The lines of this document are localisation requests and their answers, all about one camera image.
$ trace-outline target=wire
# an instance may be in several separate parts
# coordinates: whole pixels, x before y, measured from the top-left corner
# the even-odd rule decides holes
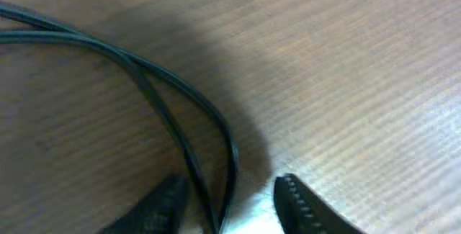
[[[46,30],[0,32],[0,44],[47,43],[81,46],[90,48],[108,56],[119,66],[124,68],[131,75],[140,91],[143,92],[143,95],[149,101],[149,104],[157,111],[157,114],[162,119],[162,122],[169,130],[170,135],[176,141],[176,144],[180,147],[182,153],[184,154],[184,160],[186,161],[189,174],[194,182],[195,189],[199,195],[202,208],[205,211],[205,217],[207,218],[207,222],[212,233],[219,233],[223,229],[236,188],[238,153],[237,145],[233,139],[228,123],[226,122],[224,116],[222,116],[222,114],[210,101],[199,93],[198,90],[194,89],[193,86],[166,68],[151,63],[145,58],[130,53],[127,50],[123,50],[122,48],[115,47],[91,36],[85,35],[83,32],[67,25],[22,9],[5,6],[3,4],[0,4],[0,17],[24,22],[39,30]],[[191,149],[187,137],[183,133],[172,113],[169,111],[163,99],[158,95],[157,91],[152,87],[150,81],[145,77],[145,73],[150,73],[162,81],[165,81],[167,84],[173,86],[194,103],[199,105],[213,119],[223,134],[228,153],[228,172],[225,184],[225,193],[218,218],[216,218],[214,209],[212,208],[210,195],[202,176],[200,166],[197,162],[197,157]]]

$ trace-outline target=black cable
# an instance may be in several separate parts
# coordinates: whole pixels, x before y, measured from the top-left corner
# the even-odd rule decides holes
[[[0,5],[0,17],[13,19],[18,22],[24,22],[33,27],[46,31],[11,31],[0,32],[0,44],[2,43],[58,43],[66,45],[79,45],[91,48],[104,55],[107,55],[118,65],[123,67],[133,78],[138,88],[143,92],[150,105],[157,111],[165,126],[168,128],[171,136],[181,148],[190,176],[194,182],[195,188],[199,195],[205,216],[212,233],[219,233],[225,222],[226,215],[232,202],[233,193],[236,187],[237,177],[237,145],[233,140],[232,133],[224,116],[208,101],[201,93],[194,89],[190,84],[180,79],[176,74],[159,65],[149,62],[148,60],[130,53],[121,48],[94,39],[85,35],[72,27],[66,26],[51,19],[41,17],[36,14],[20,10],[18,8]],[[228,174],[225,186],[223,203],[220,208],[220,214],[216,219],[214,210],[210,203],[207,185],[203,179],[200,166],[194,151],[191,150],[188,139],[182,132],[174,116],[168,110],[164,101],[157,94],[151,83],[144,76],[143,72],[148,72],[155,77],[165,81],[189,99],[198,104],[218,126],[219,130],[225,137],[226,148],[228,151]]]

